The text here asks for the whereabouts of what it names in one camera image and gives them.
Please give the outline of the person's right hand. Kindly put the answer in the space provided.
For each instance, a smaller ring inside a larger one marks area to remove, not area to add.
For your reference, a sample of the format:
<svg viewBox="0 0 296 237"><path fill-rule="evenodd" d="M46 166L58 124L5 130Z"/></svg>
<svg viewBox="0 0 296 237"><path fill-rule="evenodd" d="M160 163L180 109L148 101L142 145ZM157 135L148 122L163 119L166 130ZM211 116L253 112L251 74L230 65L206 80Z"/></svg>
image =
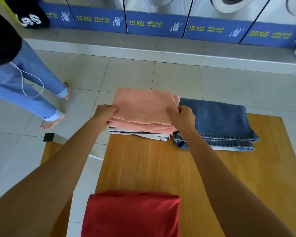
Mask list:
<svg viewBox="0 0 296 237"><path fill-rule="evenodd" d="M171 119L173 126L180 132L180 135L185 138L185 135L189 135L196 131L195 128L195 115L191 108L185 105L179 105L180 118Z"/></svg>

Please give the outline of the wooden chair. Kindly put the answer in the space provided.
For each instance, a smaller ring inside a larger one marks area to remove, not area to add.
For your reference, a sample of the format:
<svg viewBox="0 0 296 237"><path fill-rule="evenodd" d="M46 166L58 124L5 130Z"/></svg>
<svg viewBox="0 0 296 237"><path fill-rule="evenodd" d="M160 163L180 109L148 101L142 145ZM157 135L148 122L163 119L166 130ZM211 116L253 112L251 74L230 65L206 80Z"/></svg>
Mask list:
<svg viewBox="0 0 296 237"><path fill-rule="evenodd" d="M55 197L55 203L47 204L52 211L59 211L59 216L52 214L55 223L48 237L80 237L83 216L87 199L94 194L98 182L103 158L91 150L87 157L87 151L79 153L78 141L73 146L74 140L67 139L55 133L47 133L44 136L45 148L41 160L43 170L51 177L55 177L48 194Z"/></svg>

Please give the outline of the person's right forearm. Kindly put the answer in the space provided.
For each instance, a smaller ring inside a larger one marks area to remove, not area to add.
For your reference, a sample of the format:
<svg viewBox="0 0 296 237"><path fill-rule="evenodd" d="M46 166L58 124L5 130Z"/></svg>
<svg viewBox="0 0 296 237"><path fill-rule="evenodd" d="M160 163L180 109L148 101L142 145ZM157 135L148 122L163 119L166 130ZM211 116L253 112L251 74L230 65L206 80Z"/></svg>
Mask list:
<svg viewBox="0 0 296 237"><path fill-rule="evenodd" d="M292 231L229 171L195 129L177 129L189 146L225 237L295 237Z"/></svg>

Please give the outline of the person's left forearm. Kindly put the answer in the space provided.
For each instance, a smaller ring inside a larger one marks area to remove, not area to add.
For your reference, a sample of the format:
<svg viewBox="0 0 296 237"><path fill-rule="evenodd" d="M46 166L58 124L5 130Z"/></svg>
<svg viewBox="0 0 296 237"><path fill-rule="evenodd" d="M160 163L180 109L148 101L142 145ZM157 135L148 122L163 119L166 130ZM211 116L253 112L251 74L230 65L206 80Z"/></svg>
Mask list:
<svg viewBox="0 0 296 237"><path fill-rule="evenodd" d="M87 151L88 157L99 134L90 119L67 142L74 140L73 146L82 141L79 153ZM51 191L55 179L41 165L0 198L0 237L48 237L55 223L52 214L60 213L47 207L55 203L55 197L48 195L55 193Z"/></svg>

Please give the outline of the peach shirt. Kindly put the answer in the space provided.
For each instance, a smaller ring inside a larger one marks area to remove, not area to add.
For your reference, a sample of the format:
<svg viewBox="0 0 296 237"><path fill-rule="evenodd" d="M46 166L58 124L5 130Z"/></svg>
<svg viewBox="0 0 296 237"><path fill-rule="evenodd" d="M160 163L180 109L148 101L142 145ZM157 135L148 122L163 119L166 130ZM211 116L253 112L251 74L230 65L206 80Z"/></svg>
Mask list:
<svg viewBox="0 0 296 237"><path fill-rule="evenodd" d="M172 91L118 88L113 105L118 111L108 123L109 127L129 131L173 134L177 131L166 109L178 112L180 96Z"/></svg>

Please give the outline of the folded blue jeans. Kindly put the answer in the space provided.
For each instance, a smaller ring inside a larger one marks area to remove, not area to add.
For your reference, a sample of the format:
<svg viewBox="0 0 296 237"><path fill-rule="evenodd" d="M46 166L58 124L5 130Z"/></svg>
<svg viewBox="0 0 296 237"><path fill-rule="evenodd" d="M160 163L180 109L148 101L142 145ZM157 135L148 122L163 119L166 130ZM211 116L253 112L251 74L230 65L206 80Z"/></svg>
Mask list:
<svg viewBox="0 0 296 237"><path fill-rule="evenodd" d="M179 105L191 108L196 130L213 150L255 150L253 143L260 138L251 129L244 106L186 98Z"/></svg>

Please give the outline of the folded red shirt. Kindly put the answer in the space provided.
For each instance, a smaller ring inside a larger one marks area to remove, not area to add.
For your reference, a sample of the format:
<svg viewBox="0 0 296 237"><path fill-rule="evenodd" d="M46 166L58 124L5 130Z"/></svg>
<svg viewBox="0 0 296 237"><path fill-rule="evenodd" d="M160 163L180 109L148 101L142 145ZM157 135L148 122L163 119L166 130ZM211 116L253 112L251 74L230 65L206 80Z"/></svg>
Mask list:
<svg viewBox="0 0 296 237"><path fill-rule="evenodd" d="M179 237L177 195L108 190L90 195L81 237Z"/></svg>

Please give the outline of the person's left hand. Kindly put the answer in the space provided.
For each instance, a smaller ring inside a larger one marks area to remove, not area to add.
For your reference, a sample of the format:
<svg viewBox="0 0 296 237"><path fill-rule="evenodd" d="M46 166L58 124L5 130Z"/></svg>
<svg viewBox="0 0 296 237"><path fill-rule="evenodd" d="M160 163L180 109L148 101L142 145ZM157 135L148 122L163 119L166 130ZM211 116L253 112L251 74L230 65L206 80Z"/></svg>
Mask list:
<svg viewBox="0 0 296 237"><path fill-rule="evenodd" d="M115 105L108 105L108 104L98 105L93 117L91 118L91 120L95 122L96 129L99 132L102 132L106 129L108 122L114 116L114 114L106 113L106 106L115 106Z"/></svg>

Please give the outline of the black printed bag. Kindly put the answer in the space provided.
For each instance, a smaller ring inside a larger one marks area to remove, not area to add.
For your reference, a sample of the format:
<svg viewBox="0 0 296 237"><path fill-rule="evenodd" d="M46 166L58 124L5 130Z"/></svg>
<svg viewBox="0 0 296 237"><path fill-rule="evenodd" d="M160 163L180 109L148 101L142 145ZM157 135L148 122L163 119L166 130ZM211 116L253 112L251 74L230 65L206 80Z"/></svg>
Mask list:
<svg viewBox="0 0 296 237"><path fill-rule="evenodd" d="M50 27L50 20L37 0L4 0L19 23L27 29Z"/></svg>

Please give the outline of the folded white garment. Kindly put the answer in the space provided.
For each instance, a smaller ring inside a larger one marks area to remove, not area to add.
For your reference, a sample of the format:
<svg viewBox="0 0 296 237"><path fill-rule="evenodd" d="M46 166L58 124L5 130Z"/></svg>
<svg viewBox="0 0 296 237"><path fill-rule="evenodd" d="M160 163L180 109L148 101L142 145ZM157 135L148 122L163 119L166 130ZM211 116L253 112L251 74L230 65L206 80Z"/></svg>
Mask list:
<svg viewBox="0 0 296 237"><path fill-rule="evenodd" d="M172 134L160 134L160 133L150 133L150 132L144 132L144 131L133 131L133 130L115 128L115 127L109 127L109 132L110 132L110 134L133 135L133 136L139 136L139 137L158 140L158 141L167 141L172 136Z"/></svg>

